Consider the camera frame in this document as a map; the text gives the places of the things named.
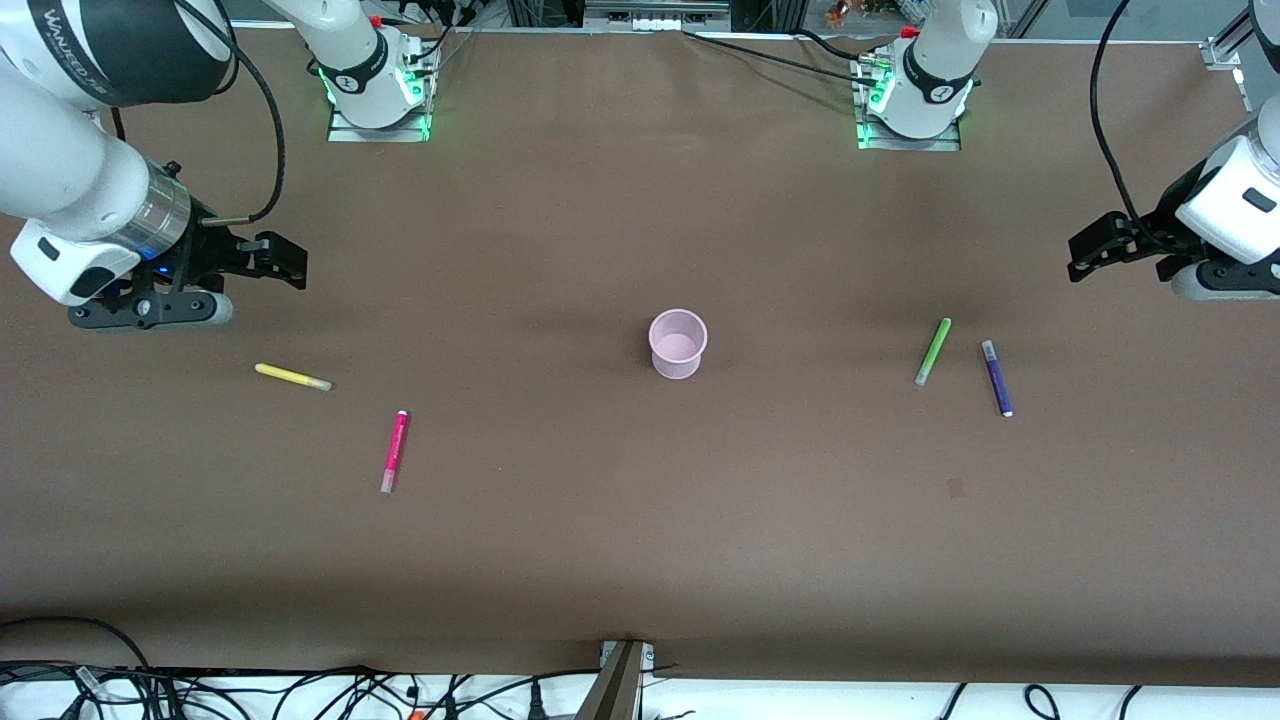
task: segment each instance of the plastic cup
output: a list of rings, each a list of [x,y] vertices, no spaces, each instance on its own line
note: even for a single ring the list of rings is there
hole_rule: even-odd
[[[707,323],[689,310],[667,310],[649,325],[653,369],[672,380],[698,370],[707,350]]]

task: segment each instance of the metal frame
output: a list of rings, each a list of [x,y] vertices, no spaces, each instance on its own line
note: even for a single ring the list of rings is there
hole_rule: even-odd
[[[1208,36],[1199,44],[1204,67],[1211,70],[1231,70],[1240,65],[1240,45],[1253,37],[1253,20],[1249,9],[1244,8],[1217,35]]]
[[[573,720],[635,720],[640,676],[653,669],[653,646],[641,641],[616,641],[600,650],[607,657]]]
[[[1027,6],[1027,10],[1018,18],[1014,23],[1012,29],[1009,31],[1006,37],[1014,37],[1021,40],[1027,37],[1027,33],[1032,31],[1032,26],[1039,19],[1041,14],[1044,13],[1044,8],[1048,6],[1050,0],[1032,0],[1032,4]]]

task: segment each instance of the cable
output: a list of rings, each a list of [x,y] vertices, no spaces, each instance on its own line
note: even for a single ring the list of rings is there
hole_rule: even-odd
[[[232,42],[238,44],[238,41],[236,40],[236,28],[232,26],[232,17],[227,14],[227,8],[223,6],[223,0],[214,0],[214,4],[218,5],[218,12],[223,15],[223,22],[227,23],[227,32],[230,35]],[[214,91],[214,95],[221,95],[227,92],[228,90],[232,88],[233,85],[236,85],[236,81],[239,78],[239,58],[236,56],[234,53],[232,53],[232,61],[234,63],[232,65],[232,77],[227,78],[227,82],[224,82],[221,87]]]
[[[124,120],[120,119],[119,108],[111,108],[111,122],[115,123],[115,138],[124,142]]]
[[[640,685],[640,692],[644,693],[644,685]],[[538,680],[529,683],[527,720],[547,720],[547,707],[543,706],[543,685]]]
[[[356,688],[360,687],[360,683],[364,683],[364,682],[365,682],[364,678],[356,678],[356,682],[352,683],[351,687],[348,687],[347,689],[342,691],[340,693],[333,696],[333,700],[329,701],[329,705],[324,706],[320,710],[320,712],[316,712],[315,720],[320,720],[321,717],[324,717],[325,714],[329,712],[329,710],[332,710],[333,706],[338,705],[338,701],[342,700],[342,698],[347,698],[347,703],[349,706],[349,703],[351,703],[351,697],[349,696],[352,693],[355,693]]]
[[[858,60],[858,55],[855,55],[852,53],[845,53],[840,47],[836,47],[835,45],[827,42],[822,37],[819,37],[818,33],[815,33],[815,32],[812,32],[812,31],[808,31],[808,29],[804,29],[804,28],[796,28],[796,29],[792,29],[792,31],[787,32],[787,35],[791,35],[791,36],[795,36],[795,37],[808,37],[809,40],[817,42],[818,47],[822,47],[823,50],[826,50],[827,53],[831,53],[832,55],[835,55],[837,58],[842,58],[845,60]]]
[[[387,683],[390,682],[392,678],[394,678],[394,676],[396,675],[388,674],[381,680],[375,680],[374,676],[370,675],[367,678],[369,687],[365,688],[365,689],[362,689],[362,691],[357,691],[357,692],[352,693],[351,701],[347,703],[347,707],[342,711],[342,715],[338,716],[338,720],[349,720],[351,715],[356,711],[356,706],[360,705],[360,701],[365,700],[366,697],[371,697],[371,698],[376,700],[378,702],[385,705],[387,707],[390,707],[394,712],[399,714],[399,711],[401,711],[399,707],[397,707],[389,700],[387,700],[384,697],[380,697],[380,696],[378,696],[374,692],[378,688],[383,688],[383,689],[390,691],[390,688],[387,687]]]
[[[494,715],[497,715],[498,717],[502,717],[502,720],[516,720],[511,715],[507,715],[506,712],[503,712],[503,711],[498,710],[497,707],[489,705],[489,701],[484,701],[480,705],[488,707]]]
[[[364,667],[362,665],[349,665],[347,667],[334,667],[332,670],[320,670],[320,671],[316,671],[316,673],[308,673],[308,674],[298,678],[292,685],[284,688],[284,692],[280,696],[279,702],[275,703],[275,710],[271,711],[271,720],[279,720],[279,717],[280,717],[280,708],[284,707],[284,701],[289,700],[289,694],[293,691],[301,688],[302,685],[307,685],[307,684],[311,684],[311,683],[314,683],[316,680],[320,680],[323,678],[329,678],[329,676],[333,676],[333,675],[344,675],[347,673],[364,673],[365,670],[366,670],[366,667]]]
[[[756,58],[763,58],[765,60],[773,60],[774,63],[782,63],[783,65],[791,65],[792,68],[800,68],[801,70],[809,70],[810,73],[818,73],[820,76],[840,78],[840,79],[842,79],[845,82],[852,82],[855,85],[865,85],[868,87],[872,87],[872,86],[876,85],[876,81],[873,81],[872,78],[854,77],[854,76],[850,76],[850,74],[837,73],[835,70],[828,70],[826,68],[817,68],[814,65],[806,65],[804,63],[796,63],[795,60],[787,60],[786,58],[778,58],[777,55],[769,55],[768,53],[760,53],[759,50],[751,50],[750,47],[742,47],[741,45],[731,45],[728,42],[721,42],[719,40],[716,40],[714,37],[703,37],[703,36],[700,36],[698,33],[689,32],[687,29],[682,29],[680,32],[681,32],[681,35],[685,35],[687,37],[692,37],[694,40],[700,40],[703,42],[708,42],[710,45],[724,47],[727,50],[736,50],[739,53],[746,53],[748,55],[755,55]]]
[[[444,38],[449,36],[449,31],[451,29],[453,29],[453,26],[451,26],[451,24],[449,26],[444,26],[444,32],[440,33],[440,37],[435,38],[435,45],[433,45],[428,50],[424,50],[422,53],[419,53],[417,55],[410,55],[408,61],[410,63],[416,63],[416,61],[421,60],[422,58],[430,58],[431,53],[435,53],[436,50],[440,49],[440,45],[444,45]]]
[[[262,91],[262,99],[266,100],[266,109],[271,113],[271,126],[275,129],[275,184],[271,188],[271,197],[268,199],[266,204],[257,213],[247,215],[244,219],[250,223],[256,223],[262,218],[268,217],[275,204],[280,201],[280,193],[284,191],[284,122],[280,120],[280,108],[275,104],[275,96],[271,95],[271,88],[266,85],[266,78],[262,73],[257,72],[257,65],[253,60],[250,60],[248,55],[241,50],[239,45],[234,40],[227,36],[223,31],[218,29],[214,20],[206,18],[204,13],[200,13],[191,6],[187,0],[173,0],[179,8],[187,10],[188,14],[196,18],[200,24],[205,26],[209,32],[214,33],[214,37],[223,41],[228,49],[236,55],[236,58],[244,65],[248,74],[253,76],[253,82]]]
[[[1125,716],[1129,715],[1129,701],[1132,701],[1133,696],[1138,694],[1138,691],[1140,689],[1142,685],[1134,685],[1129,688],[1129,692],[1124,693],[1124,700],[1120,701],[1120,716],[1117,720],[1125,720]]]
[[[186,3],[186,0],[177,0],[177,1],[178,3]],[[120,641],[122,643],[124,643],[125,647],[129,648],[129,652],[132,652],[133,657],[136,657],[138,660],[138,665],[142,666],[143,670],[148,670],[148,671],[154,671],[155,670],[154,667],[151,667],[151,664],[147,662],[147,657],[145,655],[142,655],[142,648],[138,647],[138,643],[133,642],[133,638],[131,638],[128,634],[125,634],[124,630],[116,628],[115,625],[111,625],[110,623],[104,623],[102,620],[95,620],[92,618],[78,618],[78,616],[74,616],[74,615],[36,615],[36,616],[32,616],[32,618],[22,618],[19,620],[9,620],[8,623],[0,623],[0,632],[3,632],[3,630],[10,630],[13,628],[20,628],[23,625],[68,625],[68,624],[69,625],[90,625],[90,626],[93,626],[93,628],[99,628],[101,630],[106,630],[108,633],[111,633],[113,635],[115,635],[115,638],[118,641]],[[169,693],[170,703],[173,703],[173,702],[175,702],[178,700],[177,698],[177,691],[173,687],[173,682],[168,683],[168,685],[165,687],[165,691]],[[161,712],[160,712],[160,696],[159,696],[159,693],[155,693],[154,691],[152,691],[151,694],[152,694],[152,697],[150,700],[151,700],[152,710],[155,710],[156,717],[160,717],[161,716]]]
[[[1048,707],[1052,715],[1041,711],[1041,708],[1036,706],[1036,702],[1032,700],[1033,692],[1039,692],[1044,696],[1044,700],[1048,701]],[[1034,712],[1038,717],[1041,717],[1041,720],[1062,720],[1062,716],[1057,711],[1057,702],[1053,701],[1053,693],[1048,692],[1048,688],[1044,685],[1037,685],[1033,683],[1023,688],[1023,702],[1027,703],[1027,710]]]
[[[221,712],[219,710],[214,710],[212,707],[209,707],[207,705],[201,703],[201,702],[187,700],[187,701],[183,701],[183,705],[189,705],[192,707],[198,707],[198,708],[204,710],[205,712],[211,712],[211,714],[221,717],[221,720],[232,720],[230,716],[228,716],[227,714],[224,714],[224,712]]]
[[[216,688],[214,685],[206,685],[206,684],[201,683],[200,680],[180,679],[178,682],[187,683],[189,685],[187,688],[186,694],[183,694],[182,702],[187,702],[186,698],[188,696],[191,696],[192,692],[202,692],[202,693],[215,694],[219,698],[221,698],[223,702],[225,702],[227,705],[234,707],[236,712],[238,712],[241,715],[241,717],[243,717],[243,720],[253,720],[250,716],[250,714],[244,710],[244,706],[242,706],[241,703],[236,702],[236,698],[233,698],[230,696],[229,691],[224,691],[223,688]]]
[[[956,689],[951,691],[951,700],[947,701],[947,706],[942,710],[942,715],[938,715],[938,720],[951,720],[951,714],[955,712],[956,703],[960,702],[960,693],[969,687],[969,683],[960,683]]]
[[[1120,192],[1120,201],[1124,202],[1124,209],[1129,215],[1129,219],[1144,238],[1156,243],[1161,249],[1171,250],[1169,243],[1152,234],[1151,229],[1147,228],[1147,223],[1143,222],[1142,215],[1139,215],[1137,208],[1134,208],[1133,197],[1129,195],[1129,188],[1124,183],[1124,177],[1120,176],[1120,164],[1116,163],[1116,156],[1111,154],[1111,145],[1107,143],[1107,137],[1102,132],[1102,120],[1098,119],[1098,74],[1102,70],[1102,55],[1107,51],[1107,41],[1111,40],[1111,31],[1115,29],[1116,23],[1120,20],[1120,15],[1124,14],[1125,8],[1128,6],[1129,0],[1120,0],[1120,3],[1116,4],[1115,13],[1111,14],[1111,19],[1107,20],[1106,29],[1102,31],[1102,37],[1098,38],[1098,51],[1093,55],[1093,69],[1089,72],[1089,120],[1093,123],[1093,137],[1097,138],[1098,149],[1102,150],[1102,159],[1106,160],[1107,167],[1111,168],[1111,179],[1116,183],[1116,190]]]
[[[457,675],[449,678],[449,692],[444,693],[444,720],[458,720],[458,700],[453,693],[462,683],[458,683]]]
[[[443,60],[440,60],[440,70],[444,69],[444,65],[449,64],[449,60],[452,60],[453,56],[458,54],[458,50],[462,50],[463,47],[466,47],[467,42],[471,42],[471,38],[475,37],[475,36],[477,36],[477,35],[480,35],[480,33],[476,29],[471,29],[471,32],[468,32],[467,36],[462,38],[462,42],[460,42],[457,47],[454,47],[453,50],[449,50],[449,54],[445,55]]]
[[[511,692],[511,691],[513,691],[516,688],[522,688],[522,687],[532,683],[534,680],[539,680],[539,682],[540,680],[549,680],[552,678],[563,678],[566,675],[595,675],[595,674],[599,674],[599,671],[600,671],[599,667],[589,667],[589,669],[582,669],[582,670],[561,670],[558,673],[544,673],[541,675],[532,675],[532,676],[525,678],[522,680],[516,680],[515,683],[508,683],[508,684],[506,684],[506,685],[503,685],[503,687],[500,687],[500,688],[498,688],[495,691],[490,691],[490,692],[488,692],[488,693],[485,693],[485,694],[483,694],[483,696],[480,696],[480,697],[477,697],[475,700],[462,701],[462,703],[458,705],[458,714],[462,714],[463,711],[466,711],[466,710],[468,710],[471,707],[475,707],[476,705],[480,705],[481,702],[484,702],[486,700],[493,700],[494,697],[498,697],[502,693]]]

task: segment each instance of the black cable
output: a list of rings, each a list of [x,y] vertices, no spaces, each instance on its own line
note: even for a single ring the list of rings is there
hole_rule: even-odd
[[[111,108],[111,122],[115,123],[115,138],[119,140],[120,142],[125,142],[125,140],[124,140],[124,120],[120,119],[120,109],[119,108]]]
[[[541,675],[532,675],[532,676],[525,678],[522,680],[516,680],[515,683],[508,683],[508,684],[506,684],[506,685],[503,685],[503,687],[500,687],[500,688],[498,688],[495,691],[488,692],[488,693],[485,693],[485,694],[483,694],[483,696],[480,696],[477,698],[462,701],[462,703],[458,705],[458,712],[461,714],[461,712],[463,712],[463,711],[466,711],[466,710],[468,710],[471,707],[475,707],[476,705],[480,705],[481,702],[484,702],[486,700],[493,700],[494,697],[500,696],[502,693],[511,692],[511,691],[513,691],[516,688],[522,688],[522,687],[532,683],[534,680],[549,680],[552,678],[563,678],[566,675],[595,675],[599,671],[600,671],[599,667],[589,667],[589,669],[584,669],[584,670],[561,670],[558,673],[543,673]]]
[[[192,707],[198,707],[198,708],[204,710],[205,712],[211,712],[211,714],[221,717],[221,720],[232,720],[229,715],[221,712],[220,710],[214,710],[212,707],[209,707],[207,705],[201,703],[201,702],[196,702],[193,700],[184,701],[183,705],[189,705]]]
[[[396,711],[398,714],[401,711],[399,707],[397,707],[389,700],[387,700],[384,697],[380,697],[380,696],[378,696],[374,692],[378,688],[384,688],[384,689],[390,691],[390,688],[387,687],[387,683],[389,683],[394,676],[396,675],[388,674],[388,675],[383,676],[381,680],[375,680],[374,676],[370,675],[367,678],[369,679],[369,687],[365,688],[365,689],[362,689],[362,691],[357,691],[357,692],[352,693],[351,701],[347,703],[346,710],[342,711],[342,715],[338,716],[338,720],[349,720],[352,712],[356,711],[356,706],[360,705],[360,701],[365,700],[366,697],[371,697],[371,698],[376,700],[378,702],[380,702],[380,703],[390,707],[393,711]]]
[[[419,53],[417,55],[411,55],[410,59],[408,59],[408,61],[410,63],[416,63],[416,61],[421,60],[422,58],[430,58],[431,53],[435,53],[436,50],[440,49],[442,45],[444,45],[444,38],[449,36],[449,31],[451,29],[453,29],[452,24],[444,26],[444,32],[440,33],[440,37],[435,38],[435,45],[431,45],[430,47],[428,47],[422,53]]]
[[[214,4],[218,5],[218,12],[223,15],[223,22],[227,23],[227,32],[230,35],[232,42],[238,44],[239,41],[236,40],[236,28],[232,26],[232,17],[227,14],[227,8],[223,6],[223,0],[214,0]],[[239,78],[239,58],[237,58],[234,53],[232,53],[232,61],[234,63],[232,65],[232,77],[227,78],[227,82],[214,91],[214,95],[227,92]]]
[[[1107,143],[1107,137],[1102,132],[1102,120],[1098,119],[1098,74],[1102,70],[1102,55],[1107,51],[1107,41],[1111,40],[1111,31],[1115,29],[1116,23],[1120,20],[1120,15],[1128,6],[1129,0],[1120,0],[1120,3],[1116,4],[1115,13],[1111,14],[1111,19],[1107,20],[1106,29],[1102,31],[1102,37],[1098,38],[1098,51],[1093,55],[1093,69],[1089,72],[1089,120],[1093,123],[1093,137],[1097,138],[1098,149],[1102,150],[1102,159],[1106,160],[1107,167],[1111,168],[1111,179],[1116,183],[1116,190],[1120,192],[1120,201],[1124,202],[1124,210],[1129,215],[1129,219],[1143,237],[1155,242],[1160,247],[1169,250],[1169,245],[1155,237],[1147,228],[1147,223],[1143,222],[1142,215],[1138,214],[1138,210],[1133,204],[1133,197],[1129,195],[1129,188],[1124,183],[1124,177],[1120,176],[1120,164],[1116,161],[1116,156],[1111,152],[1111,145]]]
[[[422,688],[417,687],[417,675],[410,673],[408,679],[410,679],[411,683],[413,683],[413,697],[412,697],[412,702],[408,702],[406,705],[408,705],[410,708],[412,708],[412,710],[417,710],[417,700],[422,696]]]
[[[14,673],[14,670],[20,670],[23,667],[40,667],[40,671],[38,673],[24,673],[22,675]],[[55,666],[42,666],[38,662],[32,664],[32,662],[27,662],[27,661],[14,662],[12,665],[6,665],[6,670],[4,670],[4,671],[9,674],[9,679],[8,680],[0,680],[0,687],[8,685],[9,683],[20,683],[23,680],[37,680],[37,679],[45,678],[47,675],[63,675],[63,676],[67,676],[67,678],[72,676],[72,671],[68,667],[61,667],[61,666],[56,666],[56,665]]]
[[[644,692],[644,685],[640,685],[640,692]],[[547,707],[543,706],[543,685],[538,680],[529,683],[527,720],[547,720]]]
[[[311,683],[315,683],[316,680],[320,680],[323,678],[329,678],[329,676],[333,676],[333,675],[346,675],[347,673],[364,673],[365,670],[366,669],[364,666],[361,666],[361,665],[351,665],[351,666],[347,666],[347,667],[334,667],[332,670],[320,670],[317,673],[307,673],[306,675],[303,675],[303,676],[298,678],[297,680],[294,680],[294,683],[292,685],[284,688],[284,692],[280,696],[280,700],[275,703],[275,710],[271,711],[271,720],[279,720],[279,717],[280,717],[280,708],[284,707],[284,701],[289,700],[289,694],[293,691],[301,688],[302,685],[308,685]]]
[[[236,698],[232,697],[232,694],[230,694],[229,691],[225,691],[223,688],[214,687],[214,685],[206,685],[205,683],[201,683],[200,680],[179,679],[178,682],[179,683],[187,683],[187,685],[188,685],[187,687],[187,693],[186,693],[186,696],[183,696],[183,698],[186,698],[187,696],[189,696],[192,692],[201,692],[201,693],[215,694],[223,702],[225,702],[227,705],[234,707],[236,712],[238,712],[241,715],[241,717],[243,717],[243,720],[253,720],[250,716],[250,714],[244,710],[244,706],[242,706],[241,703],[236,702]]]
[[[1120,701],[1120,716],[1117,720],[1125,720],[1125,716],[1129,715],[1129,701],[1132,701],[1133,696],[1138,694],[1138,691],[1140,689],[1142,685],[1134,685],[1129,688],[1129,692],[1124,693],[1124,700]]]
[[[808,37],[809,40],[817,42],[818,47],[822,47],[823,50],[826,50],[827,53],[831,53],[832,55],[835,55],[837,58],[844,58],[845,60],[856,60],[858,59],[858,55],[855,55],[852,53],[845,53],[840,47],[836,47],[835,45],[827,42],[822,37],[819,37],[818,33],[808,31],[808,29],[804,29],[801,27],[797,27],[797,28],[787,32],[787,35],[792,35],[792,36],[796,36],[796,37]]]
[[[228,49],[239,59],[248,74],[253,76],[253,82],[262,91],[262,99],[266,100],[266,109],[271,113],[271,126],[275,129],[275,186],[271,188],[271,197],[268,199],[262,209],[252,215],[248,215],[248,222],[256,223],[262,218],[268,217],[275,208],[275,204],[280,201],[280,193],[284,191],[284,122],[280,120],[280,108],[275,104],[275,95],[271,95],[271,88],[266,85],[266,78],[262,73],[257,72],[257,65],[253,60],[250,60],[248,55],[241,50],[239,45],[234,40],[227,36],[223,31],[214,24],[214,20],[206,18],[204,13],[200,13],[191,6],[187,0],[173,0],[179,8],[187,10],[192,17],[196,18],[200,24],[205,26],[209,32],[214,33],[214,37],[223,41]]]
[[[186,0],[177,0],[177,1],[186,3]],[[147,657],[142,655],[142,648],[138,647],[138,643],[133,642],[133,638],[131,638],[127,633],[124,633],[124,630],[116,628],[115,625],[111,625],[110,623],[104,623],[102,620],[95,620],[92,618],[79,618],[76,615],[36,615],[32,618],[22,618],[18,620],[9,620],[8,623],[0,623],[0,632],[10,630],[13,628],[20,628],[23,625],[90,625],[93,628],[99,628],[101,630],[106,630],[108,633],[115,635],[118,641],[124,643],[124,647],[129,648],[129,652],[132,652],[133,657],[138,660],[138,665],[143,670],[155,671],[151,664],[147,662]],[[172,682],[165,687],[165,691],[169,693],[170,702],[175,702],[178,700],[177,691],[174,689]],[[152,710],[155,711],[155,716],[160,717],[161,712],[160,712],[159,693],[152,692],[151,705]]]
[[[497,708],[497,707],[494,707],[493,705],[489,705],[489,701],[484,701],[484,702],[481,702],[480,705],[483,705],[483,706],[488,707],[490,712],[493,712],[493,714],[494,714],[494,715],[497,715],[498,717],[502,717],[502,720],[516,720],[516,719],[515,719],[515,717],[512,717],[511,715],[507,715],[506,712],[503,712],[503,711],[498,710],[498,708]]]
[[[942,710],[942,715],[938,715],[938,720],[951,720],[951,714],[955,712],[956,703],[960,702],[960,693],[969,687],[969,683],[960,683],[956,689],[951,691],[951,700],[947,701],[946,708]]]
[[[1032,700],[1032,693],[1034,692],[1039,692],[1041,694],[1044,696],[1044,700],[1048,701],[1048,707],[1052,715],[1043,712],[1039,707],[1036,706],[1036,701]],[[1062,715],[1060,715],[1057,711],[1057,702],[1053,701],[1053,693],[1048,692],[1048,688],[1046,688],[1044,685],[1037,685],[1032,683],[1030,685],[1023,688],[1023,702],[1027,703],[1027,710],[1030,710],[1042,720],[1062,720]]]
[[[352,683],[351,687],[348,687],[347,689],[342,691],[340,693],[333,696],[333,700],[329,701],[329,705],[324,706],[320,710],[320,712],[316,714],[315,720],[320,720],[321,717],[324,717],[325,714],[329,712],[333,708],[333,706],[338,705],[338,701],[342,700],[342,698],[347,698],[347,702],[349,703],[351,702],[351,693],[355,693],[356,688],[360,687],[360,683],[364,683],[364,682],[365,682],[364,678],[356,678],[356,682]]]
[[[783,65],[791,65],[792,68],[800,68],[801,70],[809,70],[810,73],[818,73],[820,76],[840,78],[840,79],[842,79],[845,82],[852,82],[852,83],[856,83],[856,85],[865,85],[867,87],[872,87],[872,86],[876,85],[876,81],[873,81],[872,78],[854,77],[851,74],[837,73],[835,70],[828,70],[826,68],[818,68],[818,67],[814,67],[814,65],[806,65],[804,63],[797,63],[795,60],[788,60],[786,58],[778,58],[777,55],[769,55],[768,53],[760,53],[759,50],[751,50],[750,47],[742,47],[741,45],[732,45],[732,44],[728,44],[728,42],[721,42],[719,40],[716,40],[714,37],[703,37],[701,35],[698,35],[698,33],[694,33],[694,32],[689,32],[687,29],[682,29],[680,32],[682,35],[687,36],[687,37],[692,37],[694,40],[700,40],[703,42],[708,42],[708,44],[716,45],[718,47],[724,47],[727,50],[736,50],[739,53],[746,53],[748,55],[754,55],[756,58],[763,58],[765,60],[773,60],[774,63],[782,63]]]
[[[462,688],[463,683],[466,683],[471,678],[475,678],[475,675],[451,676],[449,689],[445,691],[443,696],[440,696],[440,700],[436,701],[435,707],[426,711],[426,715],[422,716],[422,720],[430,720],[431,714],[435,712],[442,706],[444,707],[444,720],[457,720],[458,714],[461,714],[462,710],[466,710],[466,708],[461,710],[458,708],[457,692]]]

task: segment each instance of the brown table surface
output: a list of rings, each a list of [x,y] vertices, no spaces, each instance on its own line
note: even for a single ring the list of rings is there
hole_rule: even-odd
[[[1119,208],[1091,46],[991,47],[964,150],[901,154],[856,149],[847,85],[675,33],[484,35],[430,142],[326,143],[301,40],[242,36],[289,140],[262,227],[310,288],[97,336],[0,263],[4,615],[111,620],[157,665],[531,671],[631,634],[687,675],[1280,678],[1276,307],[1149,263],[1068,282]],[[1114,47],[1102,102],[1142,208],[1244,117],[1190,45]],[[124,118],[223,213],[269,190],[247,77]],[[673,306],[710,332],[678,383],[644,333]]]

